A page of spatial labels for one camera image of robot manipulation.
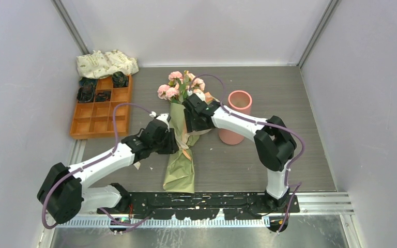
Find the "green paper flower bouquet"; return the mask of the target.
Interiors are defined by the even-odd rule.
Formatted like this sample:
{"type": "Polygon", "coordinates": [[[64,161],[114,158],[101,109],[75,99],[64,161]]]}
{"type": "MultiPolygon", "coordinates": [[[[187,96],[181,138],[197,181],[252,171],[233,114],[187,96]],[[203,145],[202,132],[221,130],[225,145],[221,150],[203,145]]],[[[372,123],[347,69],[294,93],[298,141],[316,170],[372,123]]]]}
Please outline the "green paper flower bouquet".
{"type": "MultiPolygon", "coordinates": [[[[205,92],[204,81],[187,70],[171,72],[168,79],[167,84],[158,88],[157,94],[160,99],[170,103],[170,127],[174,129],[176,138],[176,135],[180,137],[184,130],[187,132],[182,102],[188,96],[188,91],[201,90],[206,96],[207,103],[215,98],[209,92],[205,92]]],[[[169,156],[163,189],[177,193],[195,192],[195,169],[191,147],[169,156]]]]}

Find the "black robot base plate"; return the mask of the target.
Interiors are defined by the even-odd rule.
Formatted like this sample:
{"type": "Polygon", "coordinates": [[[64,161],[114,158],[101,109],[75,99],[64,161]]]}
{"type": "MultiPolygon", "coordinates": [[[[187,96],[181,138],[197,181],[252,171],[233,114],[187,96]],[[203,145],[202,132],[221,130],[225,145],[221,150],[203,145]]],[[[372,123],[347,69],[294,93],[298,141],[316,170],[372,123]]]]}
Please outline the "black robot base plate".
{"type": "Polygon", "coordinates": [[[297,198],[286,196],[277,206],[264,192],[128,192],[117,206],[105,208],[109,214],[125,214],[136,219],[213,220],[219,212],[225,220],[255,220],[277,213],[300,211],[297,198]]]}

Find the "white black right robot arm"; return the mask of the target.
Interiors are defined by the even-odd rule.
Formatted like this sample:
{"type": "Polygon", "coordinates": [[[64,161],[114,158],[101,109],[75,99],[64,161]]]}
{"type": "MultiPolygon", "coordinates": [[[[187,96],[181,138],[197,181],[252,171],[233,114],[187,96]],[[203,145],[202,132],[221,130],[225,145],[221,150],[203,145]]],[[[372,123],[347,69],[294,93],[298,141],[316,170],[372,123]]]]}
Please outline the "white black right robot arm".
{"type": "Polygon", "coordinates": [[[255,144],[260,162],[267,169],[266,205],[279,212],[289,198],[288,170],[297,144],[281,118],[257,118],[232,110],[203,94],[192,94],[182,103],[189,133],[221,129],[241,135],[255,144]]]}

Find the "beige printed ribbon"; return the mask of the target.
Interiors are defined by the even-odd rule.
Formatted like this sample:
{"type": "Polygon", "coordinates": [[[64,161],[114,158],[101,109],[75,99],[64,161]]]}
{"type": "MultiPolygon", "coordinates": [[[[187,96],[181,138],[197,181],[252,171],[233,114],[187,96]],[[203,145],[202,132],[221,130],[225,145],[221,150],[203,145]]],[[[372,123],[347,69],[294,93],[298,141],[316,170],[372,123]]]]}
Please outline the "beige printed ribbon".
{"type": "Polygon", "coordinates": [[[189,149],[197,142],[201,135],[208,133],[209,131],[210,129],[187,133],[186,130],[184,130],[180,137],[176,135],[176,142],[178,144],[179,151],[189,149]]]}

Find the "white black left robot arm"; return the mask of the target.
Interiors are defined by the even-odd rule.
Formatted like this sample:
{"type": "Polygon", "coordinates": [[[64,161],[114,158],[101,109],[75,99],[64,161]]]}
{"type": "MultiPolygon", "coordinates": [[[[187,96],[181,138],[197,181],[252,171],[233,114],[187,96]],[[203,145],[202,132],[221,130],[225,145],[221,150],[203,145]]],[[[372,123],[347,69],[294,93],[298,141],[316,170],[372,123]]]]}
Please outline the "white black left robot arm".
{"type": "Polygon", "coordinates": [[[65,166],[53,165],[38,194],[43,212],[56,224],[64,224],[79,213],[102,212],[117,214],[130,210],[131,196],[118,183],[92,188],[105,176],[143,159],[152,153],[174,154],[178,151],[169,114],[151,120],[137,135],[122,139],[116,146],[84,162],[65,166]]]}

